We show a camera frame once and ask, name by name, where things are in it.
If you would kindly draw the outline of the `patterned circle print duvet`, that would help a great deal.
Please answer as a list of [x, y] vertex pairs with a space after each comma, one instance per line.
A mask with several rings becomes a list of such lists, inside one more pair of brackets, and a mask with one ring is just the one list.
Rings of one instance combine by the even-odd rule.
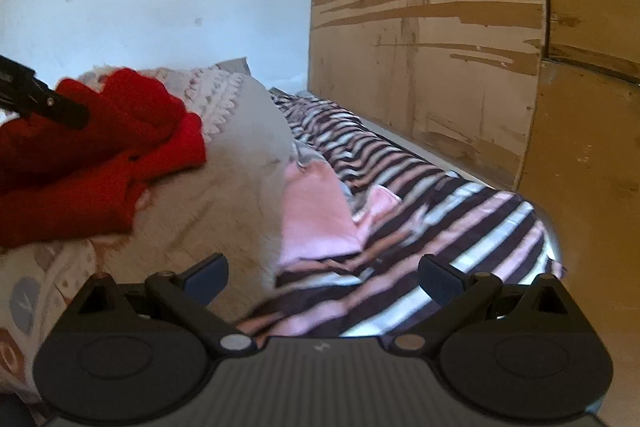
[[96, 272], [138, 283], [225, 255], [230, 280], [213, 311], [242, 320], [271, 291], [281, 248], [284, 168], [292, 134], [242, 60], [152, 77], [203, 121], [206, 163], [154, 183], [127, 234], [37, 243], [1, 255], [1, 389], [38, 400], [32, 361], [82, 284]]

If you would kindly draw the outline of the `red knitted sweater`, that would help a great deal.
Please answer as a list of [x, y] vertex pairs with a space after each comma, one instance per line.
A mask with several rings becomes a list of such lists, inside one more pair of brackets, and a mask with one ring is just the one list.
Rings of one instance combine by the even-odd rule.
[[1, 245], [127, 233], [155, 180], [205, 164], [202, 121], [160, 81], [132, 69], [101, 90], [64, 79], [59, 94], [87, 107], [75, 130], [32, 115], [1, 126]]

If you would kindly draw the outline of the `pink folded cloth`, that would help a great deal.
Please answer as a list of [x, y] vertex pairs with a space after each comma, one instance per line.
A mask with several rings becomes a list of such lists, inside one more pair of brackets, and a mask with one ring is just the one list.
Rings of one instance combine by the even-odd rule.
[[360, 253], [375, 225], [400, 204], [382, 185], [349, 198], [325, 161], [292, 161], [285, 169], [282, 207], [281, 268]]

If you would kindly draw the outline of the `striped bed sheet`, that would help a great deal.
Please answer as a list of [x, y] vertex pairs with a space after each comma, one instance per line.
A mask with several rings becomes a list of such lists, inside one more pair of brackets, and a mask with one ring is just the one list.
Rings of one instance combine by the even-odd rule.
[[442, 170], [333, 102], [286, 94], [273, 101], [294, 136], [288, 163], [325, 161], [349, 198], [382, 185], [400, 204], [375, 225], [360, 253], [278, 265], [273, 293], [242, 320], [244, 333], [264, 340], [404, 331], [436, 310], [418, 283], [424, 255], [509, 284], [562, 274], [547, 228], [522, 196]]

